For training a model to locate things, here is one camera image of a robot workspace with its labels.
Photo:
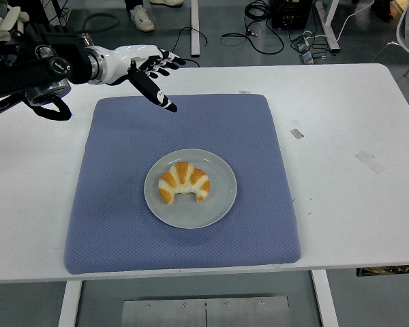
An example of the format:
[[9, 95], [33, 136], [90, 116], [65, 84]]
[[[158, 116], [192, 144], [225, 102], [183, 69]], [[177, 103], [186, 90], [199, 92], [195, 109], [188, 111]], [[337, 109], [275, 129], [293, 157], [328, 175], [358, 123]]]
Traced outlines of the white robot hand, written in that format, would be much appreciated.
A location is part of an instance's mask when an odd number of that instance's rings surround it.
[[97, 47], [100, 52], [100, 75], [97, 81], [101, 84], [118, 85], [129, 81], [150, 102], [171, 112], [177, 107], [153, 79], [159, 75], [168, 76], [169, 69], [176, 70], [185, 61], [176, 54], [154, 45], [121, 46], [114, 50]]

